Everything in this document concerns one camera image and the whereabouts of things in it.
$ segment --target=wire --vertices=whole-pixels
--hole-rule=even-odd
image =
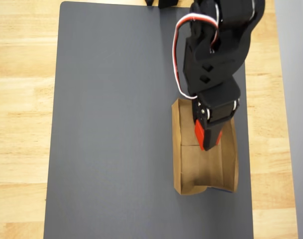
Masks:
[[[183,95],[184,97],[186,97],[187,99],[190,99],[190,100],[196,99],[197,96],[188,96],[188,95],[186,95],[185,93],[183,93],[183,91],[181,90],[181,86],[180,86],[177,56],[176,56],[179,29],[185,23],[187,23],[189,21],[195,21],[195,20],[203,21],[203,22],[206,22],[206,23],[209,23],[209,24],[213,25],[215,27],[216,31],[215,31],[214,39],[211,42],[211,46],[212,46],[217,40],[217,30],[218,30],[218,21],[219,21],[219,14],[218,14],[218,8],[217,7],[216,7],[216,13],[217,13],[217,20],[215,20],[214,18],[212,18],[210,16],[204,15],[204,14],[189,13],[189,14],[183,16],[182,18],[180,18],[180,20],[176,24],[175,34],[174,34],[174,37],[173,37],[173,45],[172,45],[173,69],[174,69],[176,83],[177,83],[180,94]]]

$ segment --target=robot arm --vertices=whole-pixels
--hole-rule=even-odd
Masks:
[[[251,32],[264,8],[265,0],[195,0],[189,19],[182,22],[190,22],[191,27],[183,73],[202,150],[219,143],[222,127],[239,107],[240,89],[232,75],[244,63]],[[177,39],[178,33],[173,44],[174,67]],[[179,86],[177,70],[175,76]]]

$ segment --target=light wood surface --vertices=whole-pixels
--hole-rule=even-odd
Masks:
[[[266,2],[246,60],[254,237],[291,239],[290,146],[274,1]],[[43,238],[60,3],[0,0],[0,239]]]

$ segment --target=open box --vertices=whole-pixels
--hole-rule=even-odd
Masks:
[[[190,100],[172,105],[174,187],[181,195],[203,192],[207,187],[235,192],[238,184],[238,155],[234,119],[222,129],[217,146],[199,147]]]

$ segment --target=gray mat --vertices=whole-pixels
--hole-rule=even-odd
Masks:
[[[171,49],[187,12],[61,5],[45,239],[253,238],[244,67],[235,74],[238,192],[173,188]]]

